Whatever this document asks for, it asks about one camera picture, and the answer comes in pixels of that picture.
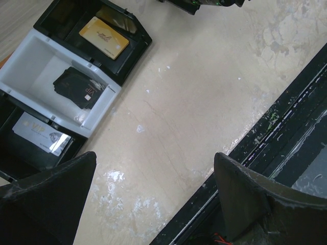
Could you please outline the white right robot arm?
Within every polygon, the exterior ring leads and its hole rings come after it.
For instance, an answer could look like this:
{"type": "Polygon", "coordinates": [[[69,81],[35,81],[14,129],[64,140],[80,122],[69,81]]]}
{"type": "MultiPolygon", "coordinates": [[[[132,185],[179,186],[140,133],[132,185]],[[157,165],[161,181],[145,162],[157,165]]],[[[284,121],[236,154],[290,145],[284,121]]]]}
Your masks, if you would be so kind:
{"type": "Polygon", "coordinates": [[[245,0],[158,0],[158,2],[171,3],[184,12],[195,15],[201,6],[230,7],[236,5],[241,8],[245,0]]]}

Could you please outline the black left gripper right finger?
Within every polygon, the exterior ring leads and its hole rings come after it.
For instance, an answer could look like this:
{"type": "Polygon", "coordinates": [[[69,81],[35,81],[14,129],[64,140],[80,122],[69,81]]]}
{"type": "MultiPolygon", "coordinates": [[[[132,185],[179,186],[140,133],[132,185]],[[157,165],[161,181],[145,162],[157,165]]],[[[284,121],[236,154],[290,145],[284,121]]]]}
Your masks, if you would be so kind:
{"type": "Polygon", "coordinates": [[[326,244],[326,199],[294,190],[224,153],[214,175],[227,238],[238,244],[326,244]]]}

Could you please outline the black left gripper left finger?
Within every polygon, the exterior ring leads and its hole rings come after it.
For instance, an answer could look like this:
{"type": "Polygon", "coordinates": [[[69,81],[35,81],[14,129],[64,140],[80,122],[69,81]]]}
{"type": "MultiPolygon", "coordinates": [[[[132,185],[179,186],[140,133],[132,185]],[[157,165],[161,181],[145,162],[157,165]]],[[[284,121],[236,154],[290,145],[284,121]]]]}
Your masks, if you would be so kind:
{"type": "Polygon", "coordinates": [[[86,152],[1,186],[1,244],[73,244],[96,166],[86,152]]]}

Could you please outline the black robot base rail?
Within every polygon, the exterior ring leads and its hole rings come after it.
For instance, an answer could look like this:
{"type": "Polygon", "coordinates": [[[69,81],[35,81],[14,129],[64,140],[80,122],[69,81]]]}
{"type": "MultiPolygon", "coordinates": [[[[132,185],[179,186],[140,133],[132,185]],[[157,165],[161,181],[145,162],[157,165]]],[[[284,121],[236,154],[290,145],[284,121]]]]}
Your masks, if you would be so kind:
{"type": "MultiPolygon", "coordinates": [[[[326,199],[325,47],[227,156],[270,180],[326,199]]],[[[153,244],[238,244],[227,238],[214,172],[153,244]]]]}

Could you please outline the silver VIP credit card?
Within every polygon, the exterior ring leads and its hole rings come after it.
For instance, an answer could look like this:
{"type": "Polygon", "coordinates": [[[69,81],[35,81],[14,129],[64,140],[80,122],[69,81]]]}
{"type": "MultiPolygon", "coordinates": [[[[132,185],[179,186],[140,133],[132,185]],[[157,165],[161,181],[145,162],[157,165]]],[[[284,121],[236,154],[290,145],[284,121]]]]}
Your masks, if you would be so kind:
{"type": "Polygon", "coordinates": [[[47,153],[60,156],[71,137],[24,112],[12,128],[13,132],[47,153]]]}

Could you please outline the three-compartment sorting tray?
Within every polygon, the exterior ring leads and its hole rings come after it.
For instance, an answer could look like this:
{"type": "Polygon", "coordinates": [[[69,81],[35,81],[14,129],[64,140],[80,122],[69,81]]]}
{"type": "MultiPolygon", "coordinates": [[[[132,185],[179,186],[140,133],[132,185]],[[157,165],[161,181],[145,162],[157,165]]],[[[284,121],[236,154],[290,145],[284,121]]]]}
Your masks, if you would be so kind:
{"type": "Polygon", "coordinates": [[[151,43],[110,1],[53,1],[1,68],[1,177],[73,159],[151,43]]]}

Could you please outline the gold credit card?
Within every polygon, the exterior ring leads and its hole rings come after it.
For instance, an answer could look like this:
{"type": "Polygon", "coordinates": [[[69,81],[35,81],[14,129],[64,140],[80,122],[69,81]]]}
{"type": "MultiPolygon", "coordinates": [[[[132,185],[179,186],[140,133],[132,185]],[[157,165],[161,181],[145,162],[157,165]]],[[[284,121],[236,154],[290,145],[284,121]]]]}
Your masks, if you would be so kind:
{"type": "Polygon", "coordinates": [[[97,17],[93,17],[79,35],[115,60],[129,45],[129,40],[97,17]]]}

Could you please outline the black VIP credit card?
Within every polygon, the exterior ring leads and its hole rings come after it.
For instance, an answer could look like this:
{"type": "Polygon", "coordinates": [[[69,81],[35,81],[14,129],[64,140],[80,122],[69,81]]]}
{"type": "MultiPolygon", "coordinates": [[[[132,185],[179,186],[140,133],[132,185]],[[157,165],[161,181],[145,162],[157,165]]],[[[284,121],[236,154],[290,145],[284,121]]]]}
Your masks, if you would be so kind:
{"type": "Polygon", "coordinates": [[[53,85],[57,94],[71,100],[80,109],[92,109],[106,88],[73,67],[66,69],[53,85]]]}

